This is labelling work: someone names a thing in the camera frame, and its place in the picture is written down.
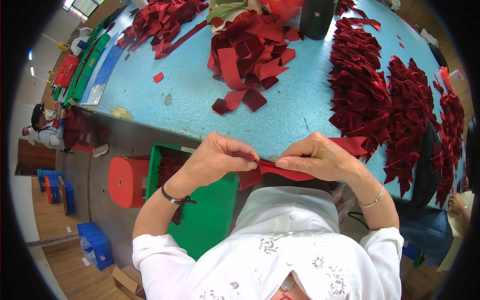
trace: window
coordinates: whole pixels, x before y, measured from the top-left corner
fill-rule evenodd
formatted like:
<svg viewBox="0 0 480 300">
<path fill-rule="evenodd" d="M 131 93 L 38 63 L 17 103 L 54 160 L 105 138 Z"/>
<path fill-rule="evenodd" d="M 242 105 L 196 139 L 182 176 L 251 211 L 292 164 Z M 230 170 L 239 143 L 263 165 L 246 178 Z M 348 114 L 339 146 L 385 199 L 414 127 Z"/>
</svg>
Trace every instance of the window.
<svg viewBox="0 0 480 300">
<path fill-rule="evenodd" d="M 62 7 L 75 18 L 85 23 L 104 0 L 65 0 Z"/>
</svg>

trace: white label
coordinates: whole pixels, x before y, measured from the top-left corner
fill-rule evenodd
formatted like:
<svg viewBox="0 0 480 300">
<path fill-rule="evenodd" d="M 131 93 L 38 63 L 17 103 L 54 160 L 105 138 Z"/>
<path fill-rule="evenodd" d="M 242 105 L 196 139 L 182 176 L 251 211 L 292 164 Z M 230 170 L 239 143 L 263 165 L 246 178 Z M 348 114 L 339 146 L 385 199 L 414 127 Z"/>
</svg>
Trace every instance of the white label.
<svg viewBox="0 0 480 300">
<path fill-rule="evenodd" d="M 183 152 L 193 153 L 193 152 L 195 152 L 196 149 L 182 147 L 180 150 L 183 151 Z"/>
<path fill-rule="evenodd" d="M 83 262 L 84 262 L 85 265 L 90 265 L 89 261 L 88 261 L 85 257 L 82 258 L 82 260 L 83 260 Z"/>
</svg>

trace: silver bangle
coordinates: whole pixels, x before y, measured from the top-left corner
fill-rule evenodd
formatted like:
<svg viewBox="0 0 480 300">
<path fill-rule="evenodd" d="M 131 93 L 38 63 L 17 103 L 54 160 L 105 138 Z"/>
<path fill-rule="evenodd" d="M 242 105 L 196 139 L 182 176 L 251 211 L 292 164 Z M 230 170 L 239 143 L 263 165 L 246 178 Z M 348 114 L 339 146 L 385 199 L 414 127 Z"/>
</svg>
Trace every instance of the silver bangle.
<svg viewBox="0 0 480 300">
<path fill-rule="evenodd" d="M 358 202 L 358 204 L 359 204 L 359 206 L 360 206 L 361 208 L 367 208 L 367 207 L 370 207 L 370 206 L 374 205 L 375 203 L 378 202 L 378 200 L 380 199 L 380 197 L 382 197 L 382 195 L 384 194 L 385 186 L 384 186 L 383 182 L 381 182 L 380 180 L 379 180 L 378 182 L 382 184 L 382 191 L 380 192 L 380 195 L 378 195 L 377 199 L 375 199 L 375 201 L 373 201 L 373 203 L 371 203 L 371 204 L 369 204 L 369 205 L 367 205 L 367 206 L 362 206 L 362 205 L 360 204 L 360 202 L 357 200 L 357 202 Z"/>
</svg>

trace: red bag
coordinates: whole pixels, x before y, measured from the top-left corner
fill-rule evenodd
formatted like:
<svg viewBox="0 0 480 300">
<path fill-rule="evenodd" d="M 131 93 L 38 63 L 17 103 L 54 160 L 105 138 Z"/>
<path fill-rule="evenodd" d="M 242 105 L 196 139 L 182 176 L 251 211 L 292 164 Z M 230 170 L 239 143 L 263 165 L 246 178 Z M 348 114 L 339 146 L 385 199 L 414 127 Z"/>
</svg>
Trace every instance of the red bag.
<svg viewBox="0 0 480 300">
<path fill-rule="evenodd" d="M 260 0 L 271 13 L 280 16 L 282 22 L 286 22 L 299 12 L 300 6 L 303 5 L 303 0 Z"/>
<path fill-rule="evenodd" d="M 55 84 L 59 87 L 68 88 L 79 63 L 80 59 L 78 56 L 68 54 L 60 66 L 57 77 L 55 77 Z"/>
</svg>

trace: orange plastic crate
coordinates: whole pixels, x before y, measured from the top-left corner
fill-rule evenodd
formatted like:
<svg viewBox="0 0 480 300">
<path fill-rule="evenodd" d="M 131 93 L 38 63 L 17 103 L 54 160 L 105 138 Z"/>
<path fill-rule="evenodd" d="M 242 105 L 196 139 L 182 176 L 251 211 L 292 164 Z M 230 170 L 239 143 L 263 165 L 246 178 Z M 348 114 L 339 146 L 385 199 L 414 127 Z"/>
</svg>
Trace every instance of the orange plastic crate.
<svg viewBox="0 0 480 300">
<path fill-rule="evenodd" d="M 45 176 L 45 190 L 47 192 L 48 203 L 52 204 L 52 192 L 50 191 L 50 181 Z"/>
</svg>

